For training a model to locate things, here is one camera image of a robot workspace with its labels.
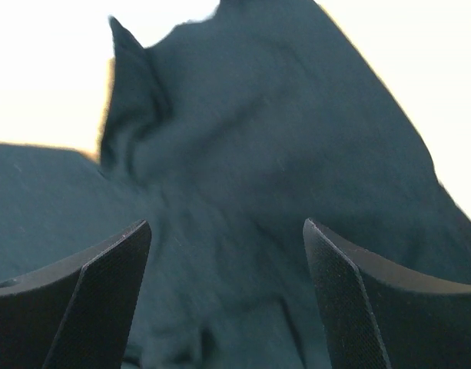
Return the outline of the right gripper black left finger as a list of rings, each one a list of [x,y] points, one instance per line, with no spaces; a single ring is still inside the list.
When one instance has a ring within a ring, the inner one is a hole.
[[[120,368],[151,229],[121,233],[0,283],[0,368]]]

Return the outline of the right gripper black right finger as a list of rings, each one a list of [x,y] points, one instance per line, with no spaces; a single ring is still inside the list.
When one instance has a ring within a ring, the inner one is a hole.
[[[303,239],[334,368],[471,368],[471,285],[405,268],[311,219]]]

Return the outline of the black t shirt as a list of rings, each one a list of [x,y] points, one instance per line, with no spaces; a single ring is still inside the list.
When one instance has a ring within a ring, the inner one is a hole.
[[[0,281],[147,220],[127,354],[142,368],[328,368],[308,218],[471,284],[470,220],[315,2],[222,1],[148,48],[110,26],[100,161],[0,145]]]

